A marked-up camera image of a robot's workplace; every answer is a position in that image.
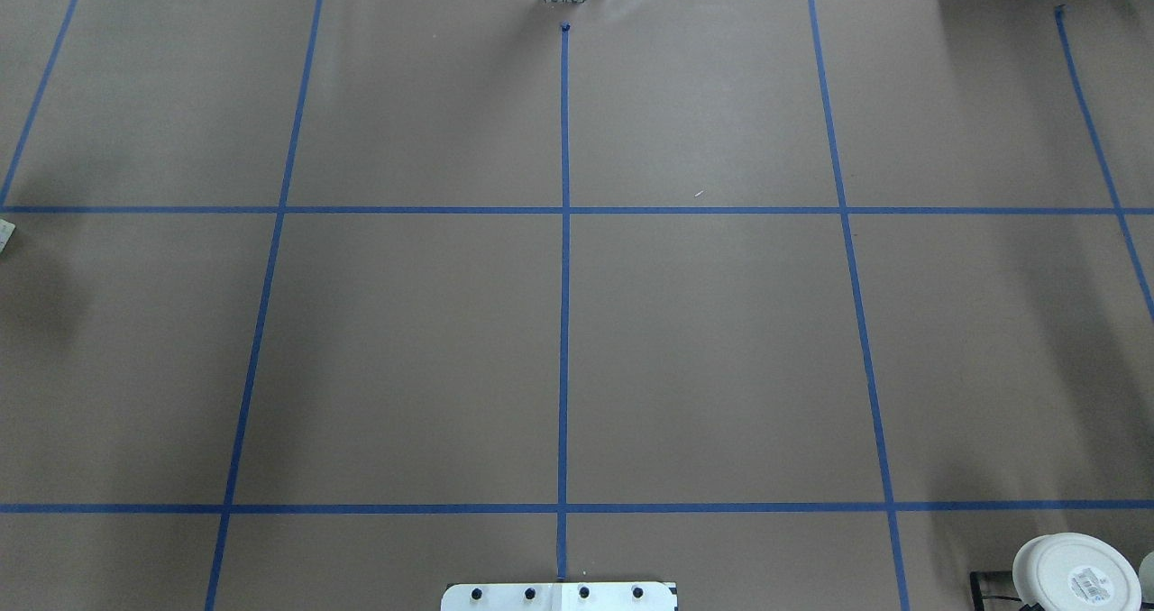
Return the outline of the white mug on rack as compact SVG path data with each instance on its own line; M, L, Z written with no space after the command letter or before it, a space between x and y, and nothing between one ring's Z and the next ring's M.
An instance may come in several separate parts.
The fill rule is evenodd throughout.
M1142 604L1134 567L1089 534L1027 541L1012 562L1012 582L1022 604L1043 610L1140 610Z

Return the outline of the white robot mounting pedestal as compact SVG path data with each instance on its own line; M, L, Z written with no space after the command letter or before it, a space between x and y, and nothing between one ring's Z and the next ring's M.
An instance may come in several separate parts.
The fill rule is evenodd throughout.
M660 581L459 583L441 610L679 610L677 587Z

